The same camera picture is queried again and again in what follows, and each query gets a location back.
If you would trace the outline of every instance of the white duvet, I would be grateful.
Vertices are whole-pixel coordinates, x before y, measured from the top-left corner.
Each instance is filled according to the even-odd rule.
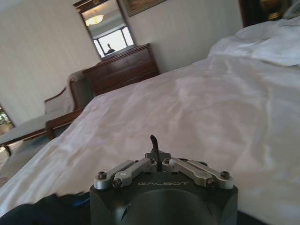
[[[47,195],[88,191],[98,171],[151,150],[230,171],[239,209],[272,225],[300,219],[300,70],[212,55],[93,99],[0,189],[0,216]]]

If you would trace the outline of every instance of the framed picture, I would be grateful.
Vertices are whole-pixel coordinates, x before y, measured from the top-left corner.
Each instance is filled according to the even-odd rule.
[[[138,14],[166,0],[124,0],[128,16]]]

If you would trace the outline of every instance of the wooden armrest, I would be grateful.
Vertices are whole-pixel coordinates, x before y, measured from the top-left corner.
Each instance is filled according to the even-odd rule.
[[[70,112],[61,117],[49,120],[46,122],[47,135],[50,140],[55,138],[54,129],[63,127],[65,125],[71,124],[82,112],[84,109],[77,109],[73,112]]]
[[[65,90],[66,90],[66,88],[64,88],[64,89],[63,89],[59,94],[57,94],[56,96],[53,96],[53,97],[51,97],[51,98],[49,98],[49,99],[46,99],[44,102],[46,103],[46,102],[49,102],[49,101],[51,101],[51,100],[57,98],[58,96],[62,95],[62,93],[64,93]]]

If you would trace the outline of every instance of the mirror frame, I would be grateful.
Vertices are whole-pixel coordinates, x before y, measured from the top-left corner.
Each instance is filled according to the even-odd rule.
[[[128,50],[128,49],[131,49],[131,48],[136,47],[135,37],[134,37],[134,35],[133,35],[133,33],[132,33],[132,30],[131,30],[131,28],[130,28],[130,26],[129,26],[127,17],[126,17],[126,15],[125,15],[124,11],[123,11],[123,8],[122,8],[122,5],[121,5],[121,3],[120,3],[120,0],[116,0],[116,1],[117,1],[117,4],[118,4],[118,7],[119,7],[119,10],[120,10],[120,12],[121,12],[121,15],[122,15],[122,17],[123,17],[124,23],[125,23],[125,25],[128,27],[129,33],[130,33],[131,38],[132,38],[132,40],[133,40],[133,45],[131,45],[131,46],[129,46],[129,47],[126,47],[126,48],[124,48],[124,49],[121,49],[120,51],[117,51],[117,52],[114,52],[114,53],[112,53],[112,54],[109,54],[109,55],[107,55],[107,56],[105,56],[105,57],[101,57],[100,53],[98,52],[98,50],[97,50],[97,48],[96,48],[96,46],[95,46],[95,44],[94,44],[94,42],[93,42],[93,36],[92,36],[92,33],[90,32],[89,28],[85,25],[85,20],[84,20],[84,17],[83,17],[83,15],[82,15],[82,13],[85,12],[85,11],[87,11],[87,10],[90,10],[91,8],[94,8],[94,7],[96,7],[96,6],[98,6],[98,5],[102,4],[102,3],[104,3],[104,2],[106,2],[106,1],[109,1],[109,0],[81,0],[81,1],[79,1],[79,2],[77,2],[77,3],[75,3],[75,4],[73,4],[73,6],[77,9],[77,12],[79,13],[79,15],[80,15],[80,17],[81,17],[81,19],[82,19],[82,22],[83,22],[83,24],[84,24],[84,26],[85,26],[85,28],[86,28],[86,30],[87,30],[89,36],[90,36],[90,40],[91,40],[91,42],[92,42],[92,44],[93,44],[93,46],[94,46],[94,48],[95,48],[95,51],[97,52],[97,54],[98,54],[98,56],[99,56],[99,58],[100,58],[101,61],[106,60],[106,59],[108,59],[108,58],[110,58],[110,57],[112,57],[112,56],[118,55],[118,54],[120,54],[120,53],[122,53],[122,52],[124,52],[124,51],[126,51],[126,50]]]

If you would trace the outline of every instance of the floor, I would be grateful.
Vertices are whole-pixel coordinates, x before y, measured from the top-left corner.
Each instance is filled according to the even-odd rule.
[[[59,136],[66,127],[55,131]],[[10,145],[12,156],[9,157],[4,149],[0,149],[0,187],[12,178],[35,154],[38,153],[47,143],[47,135],[41,135],[26,141],[20,141]]]

